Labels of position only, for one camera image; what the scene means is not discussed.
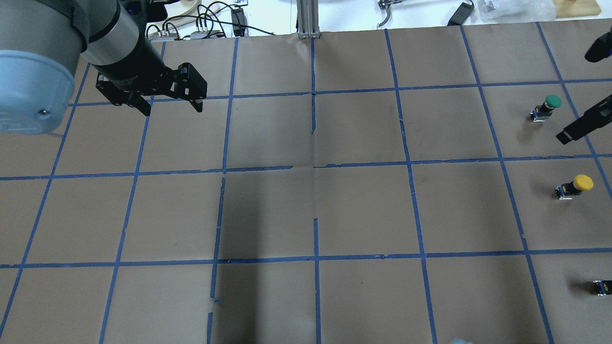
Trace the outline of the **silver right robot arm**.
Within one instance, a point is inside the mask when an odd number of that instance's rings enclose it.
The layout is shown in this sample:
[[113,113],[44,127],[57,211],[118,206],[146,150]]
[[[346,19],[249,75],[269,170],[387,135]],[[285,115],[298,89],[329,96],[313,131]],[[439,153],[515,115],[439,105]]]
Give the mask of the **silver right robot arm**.
[[[612,54],[612,31],[597,37],[584,54],[584,59],[590,63],[598,63]],[[556,135],[561,144],[582,139],[591,132],[607,126],[612,121],[612,96],[609,95],[597,102]]]

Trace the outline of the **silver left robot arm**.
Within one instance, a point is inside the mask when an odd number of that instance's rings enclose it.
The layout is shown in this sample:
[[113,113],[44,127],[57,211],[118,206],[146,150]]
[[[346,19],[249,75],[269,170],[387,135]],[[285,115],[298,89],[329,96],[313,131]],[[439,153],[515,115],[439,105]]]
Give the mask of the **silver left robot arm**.
[[165,65],[146,33],[167,18],[166,0],[3,0],[3,133],[40,135],[63,122],[82,57],[99,73],[96,89],[115,106],[149,116],[149,96],[188,101],[203,111],[207,82],[190,63]]

